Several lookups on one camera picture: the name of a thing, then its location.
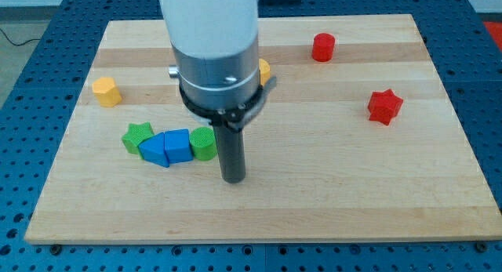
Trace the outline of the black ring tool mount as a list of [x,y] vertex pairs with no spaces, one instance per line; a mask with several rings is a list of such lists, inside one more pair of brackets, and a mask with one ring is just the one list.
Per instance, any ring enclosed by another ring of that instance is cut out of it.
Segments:
[[180,96],[189,112],[202,124],[213,127],[225,127],[232,132],[241,132],[264,108],[269,93],[276,87],[277,78],[271,76],[265,85],[259,85],[257,91],[246,102],[233,109],[211,110],[200,107],[190,101],[181,87]]

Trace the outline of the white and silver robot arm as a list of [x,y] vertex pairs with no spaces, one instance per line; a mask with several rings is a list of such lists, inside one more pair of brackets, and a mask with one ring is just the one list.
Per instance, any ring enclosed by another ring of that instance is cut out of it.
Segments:
[[276,85],[260,83],[259,0],[159,0],[185,107],[213,127],[227,183],[246,176],[242,130]]

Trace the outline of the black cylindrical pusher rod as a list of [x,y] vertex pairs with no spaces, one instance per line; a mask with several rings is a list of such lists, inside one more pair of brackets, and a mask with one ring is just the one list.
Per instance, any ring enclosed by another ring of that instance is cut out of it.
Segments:
[[222,178],[227,183],[240,183],[246,177],[246,160],[242,132],[228,127],[213,128]]

